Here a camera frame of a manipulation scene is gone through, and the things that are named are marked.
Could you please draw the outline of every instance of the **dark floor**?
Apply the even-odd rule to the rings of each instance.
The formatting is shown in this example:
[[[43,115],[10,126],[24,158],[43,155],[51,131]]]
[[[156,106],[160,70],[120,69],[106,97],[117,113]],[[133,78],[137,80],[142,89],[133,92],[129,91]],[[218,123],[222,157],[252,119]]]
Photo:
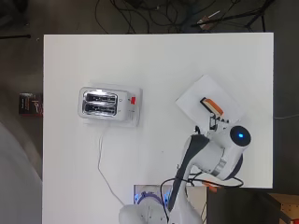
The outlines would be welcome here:
[[[31,0],[25,14],[29,25],[12,25],[0,29],[0,35],[32,35],[31,39],[0,40],[0,91],[6,97],[6,106],[29,133],[41,155],[42,119],[18,116],[18,94],[20,92],[42,92],[43,90],[44,34],[104,33],[94,18],[96,2],[97,0]],[[159,3],[162,4],[164,0],[146,2],[148,7],[155,7]],[[173,0],[173,2],[179,11],[178,21],[181,21],[185,17],[186,9],[178,3],[179,0]],[[199,0],[192,10],[194,12],[204,8],[211,2],[211,0]],[[263,2],[264,0],[241,0],[227,15],[253,10]],[[117,3],[120,7],[125,7],[121,0],[118,0]],[[218,10],[223,13],[230,5],[230,0],[217,0],[212,7],[192,17],[182,27],[182,31],[198,33],[198,29],[191,29],[189,25]],[[274,113],[277,117],[299,113],[299,104],[297,103],[299,101],[299,94],[297,94],[299,66],[296,56],[299,49],[299,29],[296,19],[298,8],[298,0],[277,0],[265,14],[267,31],[275,33]],[[147,11],[141,10],[140,12],[147,19],[149,18]],[[172,17],[175,16],[171,8],[169,14]],[[152,16],[159,23],[169,22],[159,13],[153,13]],[[128,32],[128,24],[108,0],[100,1],[97,17],[111,34],[126,34]],[[245,21],[247,20],[235,20],[240,23],[245,23]],[[145,21],[135,13],[132,13],[132,25],[138,34],[147,32]],[[167,26],[157,26],[151,21],[149,21],[149,25],[150,32],[153,34],[168,32]],[[252,25],[252,30],[254,32],[262,31],[260,20]],[[174,33],[175,29],[170,28],[170,32]],[[248,30],[228,24],[219,24],[212,32],[248,32]],[[274,187],[277,192],[299,194],[299,179],[296,178],[299,172],[299,149],[297,149],[299,148],[297,140],[299,126],[296,125],[298,121],[299,119],[275,121]]]

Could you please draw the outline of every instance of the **white table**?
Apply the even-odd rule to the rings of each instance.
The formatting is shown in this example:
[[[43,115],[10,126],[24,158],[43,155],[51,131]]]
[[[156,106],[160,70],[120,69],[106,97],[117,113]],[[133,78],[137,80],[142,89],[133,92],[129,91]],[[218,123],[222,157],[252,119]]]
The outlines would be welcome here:
[[[271,188],[273,35],[46,35],[43,223],[118,223],[120,205],[97,170],[103,125],[77,113],[78,92],[96,83],[143,89],[135,129],[110,128],[102,170],[126,203],[134,184],[173,177],[194,124],[176,99],[211,75],[247,111],[252,142],[238,177]]]

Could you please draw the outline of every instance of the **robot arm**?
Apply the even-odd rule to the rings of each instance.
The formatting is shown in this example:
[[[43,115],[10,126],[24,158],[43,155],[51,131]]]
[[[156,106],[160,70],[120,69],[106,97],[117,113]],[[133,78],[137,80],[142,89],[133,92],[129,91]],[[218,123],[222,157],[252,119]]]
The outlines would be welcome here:
[[[187,200],[186,181],[195,165],[202,172],[220,180],[234,177],[243,161],[243,151],[250,143],[249,132],[234,126],[214,134],[211,139],[192,135],[186,145],[169,200],[169,223],[201,224],[202,219]]]
[[[160,203],[146,200],[125,205],[120,211],[120,224],[202,224],[203,220],[187,199],[186,184],[195,165],[204,173],[220,180],[234,177],[241,167],[243,151],[250,143],[249,132],[241,127],[224,128],[210,137],[192,135],[186,142],[183,159],[176,174],[169,204],[169,220]]]

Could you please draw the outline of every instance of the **white cord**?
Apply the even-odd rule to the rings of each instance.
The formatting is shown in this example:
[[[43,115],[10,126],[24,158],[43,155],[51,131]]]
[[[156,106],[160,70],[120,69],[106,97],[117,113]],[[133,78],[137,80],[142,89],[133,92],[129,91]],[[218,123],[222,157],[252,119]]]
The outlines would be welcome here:
[[[102,131],[102,134],[101,134],[100,139],[99,139],[99,162],[98,162],[97,168],[98,168],[98,170],[99,170],[101,176],[102,176],[103,179],[105,180],[107,186],[109,187],[111,194],[112,194],[112,195],[119,201],[119,203],[120,203],[122,206],[124,206],[124,203],[123,203],[123,202],[121,201],[121,199],[114,193],[113,189],[112,189],[111,186],[109,185],[109,183],[108,183],[107,179],[105,178],[104,174],[102,173],[102,171],[101,171],[101,167],[100,167],[100,166],[101,166],[101,158],[102,158],[103,139],[104,139],[104,135],[105,135],[105,133],[107,132],[108,128],[109,128],[109,125],[107,125],[107,126],[105,127],[105,129]]]
[[[296,118],[296,117],[299,117],[299,114],[294,114],[294,115],[290,115],[290,116],[287,116],[287,117],[274,117],[274,119],[292,119],[292,118]]]

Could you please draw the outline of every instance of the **red button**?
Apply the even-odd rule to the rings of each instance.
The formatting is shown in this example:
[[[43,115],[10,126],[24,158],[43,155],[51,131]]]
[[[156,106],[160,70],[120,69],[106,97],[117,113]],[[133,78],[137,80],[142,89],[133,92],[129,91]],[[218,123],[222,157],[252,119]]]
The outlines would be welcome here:
[[[132,97],[132,98],[131,98],[131,105],[134,105],[134,104],[135,104],[135,101],[136,101],[136,98],[135,98],[135,97]]]

